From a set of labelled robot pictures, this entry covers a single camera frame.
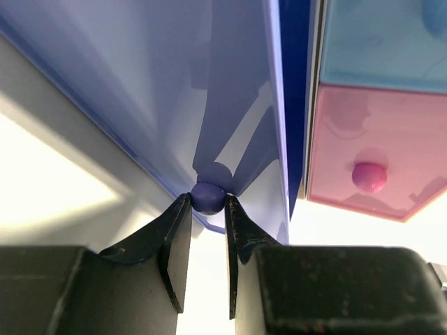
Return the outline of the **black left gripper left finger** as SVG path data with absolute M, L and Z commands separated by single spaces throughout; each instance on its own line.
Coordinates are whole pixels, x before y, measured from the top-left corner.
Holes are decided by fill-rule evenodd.
M 1 248 L 2 334 L 174 334 L 184 310 L 191 196 L 95 253 Z

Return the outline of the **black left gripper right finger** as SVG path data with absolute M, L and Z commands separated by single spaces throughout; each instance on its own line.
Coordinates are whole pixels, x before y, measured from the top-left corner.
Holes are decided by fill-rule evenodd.
M 225 201 L 237 334 L 445 334 L 446 296 L 407 248 L 285 246 Z

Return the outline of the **pink drawer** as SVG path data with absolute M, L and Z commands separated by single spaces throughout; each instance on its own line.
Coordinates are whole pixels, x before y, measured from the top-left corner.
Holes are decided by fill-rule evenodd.
M 308 198 L 407 221 L 446 194 L 446 97 L 322 85 Z

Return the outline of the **purple blue drawer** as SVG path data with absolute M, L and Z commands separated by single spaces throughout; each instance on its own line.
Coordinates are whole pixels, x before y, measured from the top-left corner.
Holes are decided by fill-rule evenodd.
M 286 44 L 308 1 L 2 1 L 1 35 L 169 194 L 214 184 L 287 243 Z

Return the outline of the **light blue small drawer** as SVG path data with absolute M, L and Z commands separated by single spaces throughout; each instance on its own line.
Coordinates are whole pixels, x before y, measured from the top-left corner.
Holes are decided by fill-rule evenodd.
M 445 1 L 328 1 L 320 80 L 444 94 Z

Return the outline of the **white drawer cabinet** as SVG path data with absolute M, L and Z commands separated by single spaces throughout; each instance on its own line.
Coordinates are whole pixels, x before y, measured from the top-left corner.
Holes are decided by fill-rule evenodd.
M 314 112 L 316 97 L 318 94 L 326 9 L 327 1 L 310 1 L 305 99 L 305 141 L 303 151 L 302 181 L 300 187 L 300 197 L 302 199 L 306 199 L 309 193 L 312 140 L 314 134 Z

